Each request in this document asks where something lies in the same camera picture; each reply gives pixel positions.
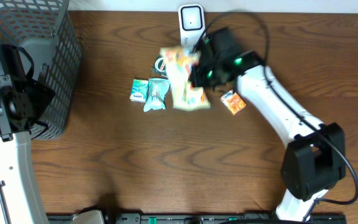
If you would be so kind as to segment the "teal snack packet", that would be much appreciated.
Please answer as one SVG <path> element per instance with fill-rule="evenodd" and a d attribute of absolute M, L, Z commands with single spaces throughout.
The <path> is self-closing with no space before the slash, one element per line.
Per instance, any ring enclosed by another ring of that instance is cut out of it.
<path fill-rule="evenodd" d="M 144 112 L 150 110 L 164 110 L 165 96 L 170 88 L 170 82 L 163 78 L 150 78 L 147 100 L 144 105 Z"/>

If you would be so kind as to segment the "round tape packet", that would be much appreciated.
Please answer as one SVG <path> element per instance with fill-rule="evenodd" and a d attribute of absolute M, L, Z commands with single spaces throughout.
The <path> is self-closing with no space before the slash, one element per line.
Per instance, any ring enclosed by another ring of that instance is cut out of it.
<path fill-rule="evenodd" d="M 152 66 L 152 72 L 154 74 L 167 77 L 166 63 L 161 55 L 157 55 L 154 65 Z"/>

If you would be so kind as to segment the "teal Kleenex tissue pack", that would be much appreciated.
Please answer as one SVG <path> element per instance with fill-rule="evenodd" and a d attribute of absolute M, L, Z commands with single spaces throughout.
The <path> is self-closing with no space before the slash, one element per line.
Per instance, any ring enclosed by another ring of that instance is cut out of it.
<path fill-rule="evenodd" d="M 130 100 L 139 103 L 145 103 L 147 100 L 147 92 L 149 89 L 148 80 L 134 79 L 130 93 Z"/>

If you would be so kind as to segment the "large white snack bag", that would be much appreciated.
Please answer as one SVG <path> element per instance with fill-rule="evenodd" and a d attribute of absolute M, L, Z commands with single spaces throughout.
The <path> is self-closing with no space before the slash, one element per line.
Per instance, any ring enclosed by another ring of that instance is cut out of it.
<path fill-rule="evenodd" d="M 195 111 L 210 109 L 203 87 L 194 87 L 190 81 L 192 67 L 197 65 L 200 52 L 193 52 L 183 46 L 163 47 L 160 55 L 166 66 L 167 77 L 172 91 L 173 109 Z"/>

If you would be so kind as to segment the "orange Kleenex tissue pack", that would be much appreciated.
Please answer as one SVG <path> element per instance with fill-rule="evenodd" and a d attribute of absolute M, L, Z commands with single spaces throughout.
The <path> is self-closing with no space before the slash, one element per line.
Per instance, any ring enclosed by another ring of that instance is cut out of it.
<path fill-rule="evenodd" d="M 223 94 L 220 100 L 233 116 L 246 107 L 244 100 L 234 90 Z"/>

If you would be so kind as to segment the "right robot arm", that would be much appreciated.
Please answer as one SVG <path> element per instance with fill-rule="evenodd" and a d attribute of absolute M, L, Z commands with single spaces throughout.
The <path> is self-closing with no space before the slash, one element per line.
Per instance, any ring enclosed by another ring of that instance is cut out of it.
<path fill-rule="evenodd" d="M 193 84 L 216 87 L 234 81 L 237 94 L 257 108 L 281 139 L 286 191 L 276 217 L 310 220 L 314 205 L 346 176 L 344 131 L 302 107 L 276 79 L 267 59 L 245 51 L 229 29 L 210 34 L 202 30 L 192 38 L 191 48 L 201 54 L 190 75 Z"/>

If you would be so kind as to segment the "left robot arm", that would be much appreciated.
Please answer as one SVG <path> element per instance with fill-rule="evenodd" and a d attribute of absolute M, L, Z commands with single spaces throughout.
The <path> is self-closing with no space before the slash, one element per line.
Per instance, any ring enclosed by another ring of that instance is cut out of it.
<path fill-rule="evenodd" d="M 31 129 L 55 96 L 34 80 L 22 47 L 0 44 L 0 223 L 48 223 L 31 156 Z"/>

